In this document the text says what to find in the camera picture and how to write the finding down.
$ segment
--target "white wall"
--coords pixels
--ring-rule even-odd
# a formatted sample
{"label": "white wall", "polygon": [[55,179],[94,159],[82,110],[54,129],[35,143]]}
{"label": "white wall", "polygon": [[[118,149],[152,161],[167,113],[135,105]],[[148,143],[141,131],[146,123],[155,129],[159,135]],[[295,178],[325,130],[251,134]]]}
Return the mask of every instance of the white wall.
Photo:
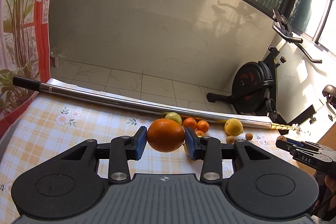
{"label": "white wall", "polygon": [[63,59],[231,92],[262,59],[272,20],[242,0],[50,0],[50,47]]}
{"label": "white wall", "polygon": [[[280,39],[275,38],[273,45],[277,44],[276,40]],[[336,60],[312,42],[304,40],[302,45],[313,59],[322,59],[322,64],[309,62],[295,45],[285,45],[277,57],[284,56],[287,60],[277,69],[277,110],[289,122],[313,104],[317,111],[316,122],[310,125],[307,121],[301,126],[305,133],[301,133],[300,139],[317,142],[336,122],[336,119],[332,122],[328,118],[329,112],[320,101],[325,102],[322,90],[326,85],[336,86]]]}

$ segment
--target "exercise bike flywheel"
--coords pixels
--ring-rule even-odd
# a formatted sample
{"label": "exercise bike flywheel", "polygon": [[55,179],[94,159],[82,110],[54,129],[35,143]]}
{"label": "exercise bike flywheel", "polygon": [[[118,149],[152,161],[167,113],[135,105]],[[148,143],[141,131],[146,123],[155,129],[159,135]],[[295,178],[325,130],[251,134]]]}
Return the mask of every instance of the exercise bike flywheel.
{"label": "exercise bike flywheel", "polygon": [[[232,95],[236,96],[250,89],[254,85],[269,79],[268,72],[256,62],[244,64],[236,73],[232,83]],[[233,101],[233,106],[237,112],[254,113],[264,102],[268,95],[268,87],[261,87],[251,93],[241,96]]]}

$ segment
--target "tiled floor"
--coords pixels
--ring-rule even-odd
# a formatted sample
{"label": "tiled floor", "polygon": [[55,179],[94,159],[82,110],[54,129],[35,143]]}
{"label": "tiled floor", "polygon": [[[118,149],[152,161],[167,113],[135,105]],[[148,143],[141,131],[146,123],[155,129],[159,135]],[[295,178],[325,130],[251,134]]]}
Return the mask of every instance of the tiled floor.
{"label": "tiled floor", "polygon": [[209,103],[206,98],[208,92],[223,95],[228,93],[203,86],[66,60],[59,60],[59,67],[50,68],[50,74],[52,78],[68,84],[144,101],[212,112],[235,113],[231,105],[223,102]]}

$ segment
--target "exercise bike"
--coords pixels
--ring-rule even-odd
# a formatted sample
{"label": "exercise bike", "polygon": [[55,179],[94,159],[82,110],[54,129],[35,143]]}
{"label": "exercise bike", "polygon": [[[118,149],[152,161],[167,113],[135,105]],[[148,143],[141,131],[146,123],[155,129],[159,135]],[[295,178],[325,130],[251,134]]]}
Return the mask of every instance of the exercise bike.
{"label": "exercise bike", "polygon": [[[302,47],[303,40],[293,37],[292,27],[287,18],[273,9],[274,23],[273,30],[285,41],[294,43],[312,63],[322,63],[322,60],[314,60]],[[232,95],[225,96],[215,93],[208,93],[209,102],[222,101],[232,104],[237,114],[253,114],[256,116],[268,116],[272,122],[292,125],[294,123],[302,124],[310,118],[310,123],[314,123],[316,113],[314,106],[311,105],[295,119],[287,123],[281,114],[277,111],[277,68],[286,62],[286,59],[280,57],[280,63],[276,62],[276,57],[280,51],[276,47],[268,47],[269,54],[263,61],[248,62],[244,64],[236,73],[232,84]]]}

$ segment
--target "table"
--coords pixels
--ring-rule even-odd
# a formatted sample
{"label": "table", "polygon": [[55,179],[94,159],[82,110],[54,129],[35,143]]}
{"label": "table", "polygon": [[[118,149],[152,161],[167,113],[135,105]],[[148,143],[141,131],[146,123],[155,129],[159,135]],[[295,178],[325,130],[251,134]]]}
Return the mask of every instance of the table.
{"label": "table", "polygon": [[[77,90],[104,94],[111,97],[140,101],[120,95],[98,92],[76,85],[50,79],[48,84]],[[228,114],[231,117],[241,115]],[[270,122],[268,117],[243,116],[245,119]],[[54,157],[86,139],[96,139],[98,143],[110,142],[122,135],[133,136],[140,126],[147,128],[154,120],[162,118],[120,109],[39,93],[21,116],[9,145],[0,163],[0,223],[12,223],[19,214],[11,198],[11,185],[23,172]],[[266,151],[296,165],[290,154],[275,147],[277,130],[244,128],[240,136],[251,132],[251,141]],[[211,124],[208,135],[226,141],[223,126]],[[199,179],[203,161],[192,161],[183,147],[171,153],[160,153],[148,144],[140,161],[128,161],[131,177],[134,173],[181,174],[195,173]],[[231,160],[223,160],[223,177],[233,174]],[[98,174],[106,178],[108,160],[101,160]]]}

